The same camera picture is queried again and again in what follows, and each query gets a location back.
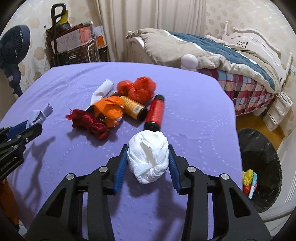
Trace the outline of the white grey wrapper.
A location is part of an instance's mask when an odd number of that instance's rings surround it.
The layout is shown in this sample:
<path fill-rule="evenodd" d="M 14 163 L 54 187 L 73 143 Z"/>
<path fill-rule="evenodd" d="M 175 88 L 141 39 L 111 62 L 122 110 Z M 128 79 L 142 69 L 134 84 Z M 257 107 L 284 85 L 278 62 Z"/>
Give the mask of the white grey wrapper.
<path fill-rule="evenodd" d="M 34 110 L 26 123 L 26 128 L 30 128 L 35 124 L 42 124 L 51 114 L 53 113 L 53 108 L 50 104 L 47 104 L 43 110 Z"/>

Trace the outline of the yellow foam net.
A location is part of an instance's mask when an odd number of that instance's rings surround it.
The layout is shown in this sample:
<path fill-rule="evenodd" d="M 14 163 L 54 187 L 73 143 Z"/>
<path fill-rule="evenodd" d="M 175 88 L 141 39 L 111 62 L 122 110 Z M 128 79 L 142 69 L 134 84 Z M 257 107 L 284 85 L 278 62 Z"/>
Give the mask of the yellow foam net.
<path fill-rule="evenodd" d="M 254 176 L 254 172 L 252 169 L 243 171 L 243 179 L 242 179 L 243 186 L 250 186 L 252 184 L 253 176 Z"/>

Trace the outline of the white tissue ball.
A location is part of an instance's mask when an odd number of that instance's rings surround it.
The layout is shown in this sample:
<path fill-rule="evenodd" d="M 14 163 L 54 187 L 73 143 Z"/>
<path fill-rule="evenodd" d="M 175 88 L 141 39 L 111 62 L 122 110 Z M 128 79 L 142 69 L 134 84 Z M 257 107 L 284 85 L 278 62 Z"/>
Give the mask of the white tissue ball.
<path fill-rule="evenodd" d="M 166 172 L 169 166 L 168 146 L 167 137 L 159 131 L 141 131 L 129 140 L 128 166 L 139 183 L 152 183 Z"/>

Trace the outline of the orange-red foam net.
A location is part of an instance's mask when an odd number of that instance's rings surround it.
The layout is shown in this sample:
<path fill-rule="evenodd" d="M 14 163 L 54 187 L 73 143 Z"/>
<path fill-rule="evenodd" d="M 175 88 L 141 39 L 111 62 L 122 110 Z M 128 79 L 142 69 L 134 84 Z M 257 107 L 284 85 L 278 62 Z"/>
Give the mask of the orange-red foam net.
<path fill-rule="evenodd" d="M 250 193 L 250 188 L 251 188 L 251 185 L 243 185 L 243 193 L 246 195 L 246 196 L 249 196 L 249 193 Z"/>

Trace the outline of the black lined trash bin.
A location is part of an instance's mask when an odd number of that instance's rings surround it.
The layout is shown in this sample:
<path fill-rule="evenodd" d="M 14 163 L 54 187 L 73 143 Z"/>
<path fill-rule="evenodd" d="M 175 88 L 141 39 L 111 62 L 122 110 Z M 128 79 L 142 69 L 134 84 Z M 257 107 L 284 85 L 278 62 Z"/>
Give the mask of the black lined trash bin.
<path fill-rule="evenodd" d="M 257 187 L 251 199 L 258 213 L 267 211 L 277 200 L 282 185 L 282 169 L 272 142 L 253 128 L 238 131 L 242 169 L 257 174 Z"/>

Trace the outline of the white wardrobe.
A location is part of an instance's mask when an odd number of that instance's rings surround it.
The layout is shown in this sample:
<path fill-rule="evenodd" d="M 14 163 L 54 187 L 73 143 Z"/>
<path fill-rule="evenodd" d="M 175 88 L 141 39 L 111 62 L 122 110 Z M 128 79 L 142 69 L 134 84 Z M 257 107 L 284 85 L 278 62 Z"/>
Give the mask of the white wardrobe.
<path fill-rule="evenodd" d="M 280 194 L 270 209 L 260 214 L 272 237 L 287 222 L 295 208 L 296 133 L 283 139 L 277 151 L 282 169 Z"/>

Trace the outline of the purple table cloth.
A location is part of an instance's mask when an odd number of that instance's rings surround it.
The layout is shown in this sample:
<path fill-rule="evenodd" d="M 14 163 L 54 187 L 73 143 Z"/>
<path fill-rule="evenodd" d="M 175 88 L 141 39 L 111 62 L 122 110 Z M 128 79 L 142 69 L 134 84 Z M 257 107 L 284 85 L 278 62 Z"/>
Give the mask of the purple table cloth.
<path fill-rule="evenodd" d="M 49 105 L 42 134 L 8 177 L 25 227 L 67 174 L 90 174 L 126 144 L 172 145 L 190 165 L 241 185 L 234 105 L 212 77 L 138 63 L 55 67 L 12 105 L 1 126 L 32 123 Z"/>

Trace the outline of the dark red fabric scrap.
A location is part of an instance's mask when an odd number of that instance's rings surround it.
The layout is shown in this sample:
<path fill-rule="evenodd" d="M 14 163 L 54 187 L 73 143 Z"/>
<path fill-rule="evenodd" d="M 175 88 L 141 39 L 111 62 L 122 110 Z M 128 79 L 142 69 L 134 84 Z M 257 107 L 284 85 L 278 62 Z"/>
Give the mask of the dark red fabric scrap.
<path fill-rule="evenodd" d="M 110 135 L 110 128 L 103 122 L 97 120 L 91 113 L 85 110 L 74 109 L 65 116 L 72 121 L 73 128 L 81 128 L 101 141 L 105 141 Z"/>

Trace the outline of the black trolley with boxes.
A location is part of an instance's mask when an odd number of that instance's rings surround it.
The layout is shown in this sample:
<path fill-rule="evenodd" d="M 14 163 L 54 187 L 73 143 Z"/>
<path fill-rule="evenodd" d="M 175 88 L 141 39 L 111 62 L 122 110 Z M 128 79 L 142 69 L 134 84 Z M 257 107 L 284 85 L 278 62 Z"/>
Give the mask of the black trolley with boxes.
<path fill-rule="evenodd" d="M 92 21 L 70 26 L 65 3 L 51 7 L 52 27 L 45 30 L 46 45 L 53 56 L 53 66 L 89 62 L 107 62 L 108 49 L 102 26 Z"/>

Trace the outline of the white plastic drawer unit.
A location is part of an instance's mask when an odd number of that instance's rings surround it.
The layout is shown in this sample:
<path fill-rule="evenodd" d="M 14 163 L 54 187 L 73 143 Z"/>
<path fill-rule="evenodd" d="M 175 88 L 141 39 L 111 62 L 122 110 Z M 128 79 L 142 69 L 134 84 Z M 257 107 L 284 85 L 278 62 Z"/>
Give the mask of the white plastic drawer unit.
<path fill-rule="evenodd" d="M 292 108 L 293 102 L 285 92 L 281 92 L 277 95 L 273 104 L 268 109 L 266 115 L 263 117 L 263 121 L 270 131 L 274 131 L 289 110 Z"/>

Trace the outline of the yellow thread spool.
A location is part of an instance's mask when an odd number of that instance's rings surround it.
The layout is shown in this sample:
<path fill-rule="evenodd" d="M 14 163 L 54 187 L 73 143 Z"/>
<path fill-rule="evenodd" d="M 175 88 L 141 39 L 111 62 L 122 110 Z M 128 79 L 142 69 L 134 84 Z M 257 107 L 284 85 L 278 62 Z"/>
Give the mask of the yellow thread spool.
<path fill-rule="evenodd" d="M 145 120 L 148 112 L 145 106 L 136 102 L 135 100 L 130 99 L 127 96 L 114 94 L 112 97 L 120 99 L 120 107 L 128 116 L 139 122 L 143 122 Z"/>

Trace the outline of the red thread spool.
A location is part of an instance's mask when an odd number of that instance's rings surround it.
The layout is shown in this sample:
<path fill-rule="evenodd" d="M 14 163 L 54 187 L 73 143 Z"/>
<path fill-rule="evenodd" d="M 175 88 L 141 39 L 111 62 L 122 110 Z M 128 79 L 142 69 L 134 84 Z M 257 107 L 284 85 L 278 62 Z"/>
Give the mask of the red thread spool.
<path fill-rule="evenodd" d="M 157 94 L 151 103 L 147 113 L 144 130 L 153 132 L 160 131 L 165 110 L 165 98 L 161 94 Z"/>

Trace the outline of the red plastic bag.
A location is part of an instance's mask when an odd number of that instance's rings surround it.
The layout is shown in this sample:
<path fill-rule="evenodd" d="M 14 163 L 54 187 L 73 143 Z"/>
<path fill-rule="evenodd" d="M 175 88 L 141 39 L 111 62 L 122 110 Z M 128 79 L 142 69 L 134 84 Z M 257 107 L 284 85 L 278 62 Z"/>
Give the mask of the red plastic bag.
<path fill-rule="evenodd" d="M 145 104 L 154 97 L 156 83 L 149 77 L 143 76 L 135 82 L 129 80 L 120 81 L 117 84 L 117 92 L 140 104 Z"/>

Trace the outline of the white wooden bed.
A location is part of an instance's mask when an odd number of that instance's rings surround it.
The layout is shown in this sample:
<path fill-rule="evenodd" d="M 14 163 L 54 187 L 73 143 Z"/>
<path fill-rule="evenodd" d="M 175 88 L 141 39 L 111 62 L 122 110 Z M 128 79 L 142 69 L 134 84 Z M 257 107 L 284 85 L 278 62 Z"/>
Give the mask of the white wooden bed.
<path fill-rule="evenodd" d="M 282 88 L 289 75 L 292 58 L 288 59 L 285 66 L 282 66 L 280 60 L 280 49 L 271 44 L 271 42 L 269 42 L 269 40 L 262 33 L 255 29 L 234 28 L 231 34 L 224 32 L 222 38 L 220 39 L 227 43 L 257 52 L 259 55 L 269 61 L 269 63 L 275 68 L 280 78 L 281 91 L 279 93 L 282 92 Z M 127 45 L 129 61 L 154 64 L 145 53 L 144 42 L 141 38 L 135 37 L 131 40 L 127 39 Z M 197 58 L 191 54 L 187 54 L 182 57 L 181 66 L 176 68 L 198 72 Z"/>

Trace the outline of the blue beige quilt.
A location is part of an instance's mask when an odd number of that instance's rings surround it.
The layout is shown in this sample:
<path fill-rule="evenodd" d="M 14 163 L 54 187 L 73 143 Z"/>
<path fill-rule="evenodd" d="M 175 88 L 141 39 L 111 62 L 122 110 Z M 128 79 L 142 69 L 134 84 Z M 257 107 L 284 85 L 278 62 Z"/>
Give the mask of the blue beige quilt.
<path fill-rule="evenodd" d="M 152 63 L 180 67 L 187 54 L 197 58 L 197 69 L 219 69 L 230 74 L 249 77 L 263 85 L 269 93 L 281 91 L 275 68 L 257 52 L 227 43 L 212 36 L 168 32 L 145 28 L 128 32 L 126 38 L 139 37 Z"/>

